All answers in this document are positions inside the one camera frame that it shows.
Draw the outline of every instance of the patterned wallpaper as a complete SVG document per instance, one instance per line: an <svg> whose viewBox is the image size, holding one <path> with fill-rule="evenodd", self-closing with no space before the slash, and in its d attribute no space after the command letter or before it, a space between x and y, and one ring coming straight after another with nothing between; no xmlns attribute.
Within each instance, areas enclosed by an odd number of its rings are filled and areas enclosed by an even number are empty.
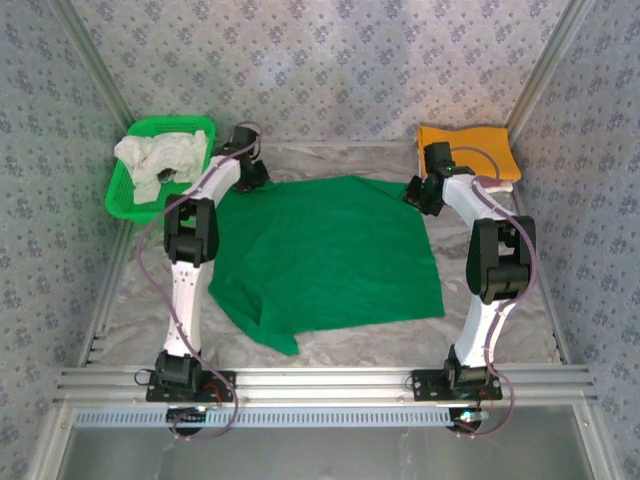
<svg viewBox="0 0 640 480"><path fill-rule="evenodd" d="M518 137L523 192L574 361L593 364L640 478L640 4L598 0Z"/></svg>
<svg viewBox="0 0 640 480"><path fill-rule="evenodd" d="M299 141L504 124L568 0L74 3L137 117Z"/></svg>
<svg viewBox="0 0 640 480"><path fill-rule="evenodd" d="M48 3L0 12L0 479L17 479L100 287L119 132Z"/></svg>

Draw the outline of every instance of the orange towel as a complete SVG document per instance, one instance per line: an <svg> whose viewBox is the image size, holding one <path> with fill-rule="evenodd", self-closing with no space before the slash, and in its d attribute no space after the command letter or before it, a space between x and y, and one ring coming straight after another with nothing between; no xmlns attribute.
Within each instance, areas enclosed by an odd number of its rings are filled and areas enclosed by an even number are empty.
<svg viewBox="0 0 640 480"><path fill-rule="evenodd" d="M418 155L420 155L420 175L425 176L424 147L434 142L449 142L451 148L469 146L483 150L493 157L500 167L500 179L516 182L522 178L520 169L516 165L511 149L507 129L501 127L473 127L462 130L444 130L442 128L421 126L416 134L418 138ZM483 155L459 150L453 152L456 165L466 165L473 169L476 175L494 177L493 165Z"/></svg>

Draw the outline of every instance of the vent grille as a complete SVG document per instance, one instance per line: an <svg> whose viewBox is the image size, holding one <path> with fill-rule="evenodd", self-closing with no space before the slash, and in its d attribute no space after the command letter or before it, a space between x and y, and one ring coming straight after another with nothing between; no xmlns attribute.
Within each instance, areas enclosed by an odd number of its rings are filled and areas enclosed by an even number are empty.
<svg viewBox="0 0 640 480"><path fill-rule="evenodd" d="M204 423L184 426L221 427L232 409L210 410ZM76 415L77 428L166 427L166 409L83 408ZM447 408L247 408L238 413L235 427L433 427L451 426Z"/></svg>

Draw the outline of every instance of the white cloth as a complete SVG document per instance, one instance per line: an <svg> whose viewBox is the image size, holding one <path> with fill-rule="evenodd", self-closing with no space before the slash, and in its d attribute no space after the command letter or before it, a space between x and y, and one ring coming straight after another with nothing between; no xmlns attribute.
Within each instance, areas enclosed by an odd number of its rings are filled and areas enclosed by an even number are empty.
<svg viewBox="0 0 640 480"><path fill-rule="evenodd" d="M174 182L195 182L202 173L207 140L203 130L193 135L163 133L153 138L124 137L113 153L129 171L135 187L133 203L139 205L155 201L161 187L158 174L168 168L176 172Z"/></svg>

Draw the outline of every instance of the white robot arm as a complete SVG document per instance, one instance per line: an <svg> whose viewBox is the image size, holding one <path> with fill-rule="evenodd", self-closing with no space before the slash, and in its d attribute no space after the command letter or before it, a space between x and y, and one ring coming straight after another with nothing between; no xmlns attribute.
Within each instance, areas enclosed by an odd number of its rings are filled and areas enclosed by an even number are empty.
<svg viewBox="0 0 640 480"><path fill-rule="evenodd" d="M478 185L471 169L455 165L448 143L427 146L425 163L428 177L413 177L405 201L427 215L438 215L444 205L449 205L471 229L466 277L473 296L465 326L451 347L444 368L412 372L414 398L500 399L500 382L488 371L486 359L493 363L496 341L513 308L512 303L504 304L527 288L532 263L525 240L506 215L515 218L534 243L535 224L531 217L515 216L503 207L490 208L488 205L496 205L495 201ZM501 244L513 250L501 253ZM498 313L496 327L488 339Z"/></svg>
<svg viewBox="0 0 640 480"><path fill-rule="evenodd" d="M208 199L213 201L213 207L218 208L220 200L227 191L240 180L240 161L231 159L218 165L224 155L211 159L209 168L202 174L205 177L210 170L217 168L211 178L200 188L191 199L194 201ZM196 187L185 192L191 193ZM200 342L200 301L213 275L214 260L205 261L196 266L193 261L176 259L171 265L173 277L173 306L178 318L182 322L182 329L189 343L196 351L202 349ZM189 355L189 350L180 338L176 325L169 321L169 332L164 342L164 351L175 357Z"/></svg>
<svg viewBox="0 0 640 480"><path fill-rule="evenodd" d="M256 139L257 133L252 129L236 127L231 140L221 148L221 155L212 158L194 186L183 195L167 198L167 205L180 200L164 219L164 247L172 262L172 304L182 332L196 352L202 350L201 300L213 275L219 245L216 208L232 186L240 192L249 192L269 180L264 164L254 161L257 157L253 155L254 149L246 151L256 144ZM237 158L230 157L236 152ZM183 223L189 219L194 223ZM202 366L193 358L176 323L170 319L169 331L150 379L147 400L193 400L202 393L203 378Z"/></svg>

